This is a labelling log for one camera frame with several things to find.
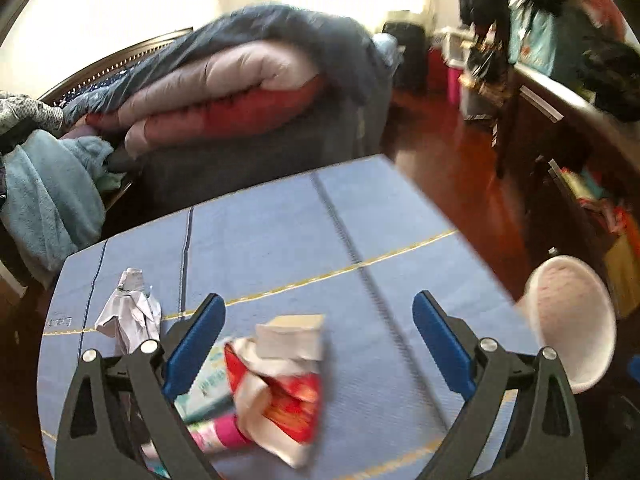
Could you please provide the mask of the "white pink-speckled trash bin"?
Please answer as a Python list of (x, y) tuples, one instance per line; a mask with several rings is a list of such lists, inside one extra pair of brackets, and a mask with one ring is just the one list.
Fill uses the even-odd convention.
[(600, 382), (614, 356), (616, 315), (605, 284), (587, 263), (571, 256), (541, 263), (515, 307), (538, 344), (556, 351), (575, 394)]

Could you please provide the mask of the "pile of clothes on rack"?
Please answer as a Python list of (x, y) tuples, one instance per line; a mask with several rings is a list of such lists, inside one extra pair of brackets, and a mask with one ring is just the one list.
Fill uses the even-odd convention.
[(510, 0), (509, 60), (639, 120), (639, 41), (613, 0)]

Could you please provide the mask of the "dark wooden cabinet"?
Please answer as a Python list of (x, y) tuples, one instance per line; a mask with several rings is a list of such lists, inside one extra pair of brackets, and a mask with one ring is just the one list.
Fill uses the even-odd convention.
[(530, 260), (582, 260), (605, 282), (618, 317), (632, 315), (639, 307), (638, 125), (522, 64), (508, 90), (496, 173), (520, 194)]

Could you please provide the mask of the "grey fuzzy blanket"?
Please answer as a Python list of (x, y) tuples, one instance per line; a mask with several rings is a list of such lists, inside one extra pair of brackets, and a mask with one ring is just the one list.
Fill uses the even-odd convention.
[(5, 134), (13, 127), (30, 119), (37, 129), (58, 134), (63, 129), (63, 111), (26, 94), (0, 91), (0, 133)]

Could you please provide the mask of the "white plastic basket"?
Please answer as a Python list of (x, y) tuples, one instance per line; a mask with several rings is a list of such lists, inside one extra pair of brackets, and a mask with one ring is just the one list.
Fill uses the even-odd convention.
[(474, 44), (475, 35), (472, 29), (446, 26), (436, 30), (434, 40), (444, 63), (462, 70), (468, 57), (469, 44)]

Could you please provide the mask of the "pink and red quilt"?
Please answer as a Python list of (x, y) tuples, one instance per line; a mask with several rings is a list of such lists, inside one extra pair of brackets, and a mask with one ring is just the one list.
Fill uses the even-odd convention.
[(139, 158), (160, 148), (259, 136), (302, 114), (328, 82), (301, 48), (257, 40), (190, 62), (138, 90), (112, 112), (63, 108), (64, 124), (122, 132)]

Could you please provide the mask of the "light blue fleece blanket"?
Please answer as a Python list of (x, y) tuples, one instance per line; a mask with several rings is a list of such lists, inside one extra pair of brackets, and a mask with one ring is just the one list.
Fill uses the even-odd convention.
[(3, 157), (1, 221), (30, 275), (49, 286), (65, 260), (96, 244), (105, 221), (101, 194), (120, 187), (105, 161), (114, 148), (98, 136), (58, 140), (38, 129)]

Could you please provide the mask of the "white paper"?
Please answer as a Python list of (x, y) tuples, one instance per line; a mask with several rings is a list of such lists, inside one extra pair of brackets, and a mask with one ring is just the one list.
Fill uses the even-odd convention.
[(127, 268), (108, 297), (93, 327), (115, 341), (116, 354), (134, 352), (140, 344), (160, 340), (162, 307), (146, 286), (140, 269)]

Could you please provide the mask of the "teal wet wipes pack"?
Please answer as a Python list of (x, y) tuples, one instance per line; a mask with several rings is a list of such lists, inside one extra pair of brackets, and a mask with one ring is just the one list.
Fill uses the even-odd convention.
[(228, 411), (232, 405), (224, 346), (229, 337), (217, 341), (209, 350), (187, 393), (175, 400), (175, 408), (186, 424), (199, 422)]

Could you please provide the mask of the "pink capped floral tube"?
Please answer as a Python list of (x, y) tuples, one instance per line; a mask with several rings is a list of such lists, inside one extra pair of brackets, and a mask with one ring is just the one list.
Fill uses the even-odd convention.
[(240, 431), (235, 413), (194, 422), (186, 429), (198, 448), (207, 455), (246, 448), (254, 443)]

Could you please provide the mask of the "red snack wrapper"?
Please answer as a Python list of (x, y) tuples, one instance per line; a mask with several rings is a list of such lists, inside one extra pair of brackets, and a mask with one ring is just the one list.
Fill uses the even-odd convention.
[(318, 363), (263, 359), (252, 338), (226, 342), (224, 360), (240, 434), (292, 468), (305, 466), (321, 411)]

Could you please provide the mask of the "black cigarette pack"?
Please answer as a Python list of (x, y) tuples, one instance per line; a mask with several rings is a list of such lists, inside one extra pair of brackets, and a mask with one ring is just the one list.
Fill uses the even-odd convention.
[(320, 362), (323, 314), (278, 315), (256, 326), (256, 353), (262, 359)]

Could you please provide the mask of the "black suitcase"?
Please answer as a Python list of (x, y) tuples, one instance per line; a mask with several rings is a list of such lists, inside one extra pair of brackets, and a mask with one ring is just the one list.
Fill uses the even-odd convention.
[(397, 89), (423, 94), (427, 89), (430, 40), (423, 26), (410, 22), (387, 21), (382, 32), (396, 38), (401, 62), (394, 76)]

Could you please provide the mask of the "blue striped table cloth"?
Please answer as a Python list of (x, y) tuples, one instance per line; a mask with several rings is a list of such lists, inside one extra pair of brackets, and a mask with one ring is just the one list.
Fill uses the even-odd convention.
[(261, 448), (220, 454), (228, 479), (412, 479), (461, 408), (412, 319), (428, 290), (481, 337), (537, 350), (509, 294), (442, 212), (382, 156), (277, 180), (186, 208), (66, 260), (44, 324), (37, 377), (47, 456), (81, 353), (110, 356), (94, 322), (122, 271), (140, 269), (163, 323), (211, 292), (224, 334), (279, 314), (320, 314), (322, 411), (308, 464)]

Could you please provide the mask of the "pink storage box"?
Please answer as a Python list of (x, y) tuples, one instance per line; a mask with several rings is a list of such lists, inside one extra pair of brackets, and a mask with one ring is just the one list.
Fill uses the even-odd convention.
[(460, 81), (459, 78), (463, 74), (462, 68), (456, 66), (447, 66), (447, 99), (448, 102), (458, 107), (460, 105)]

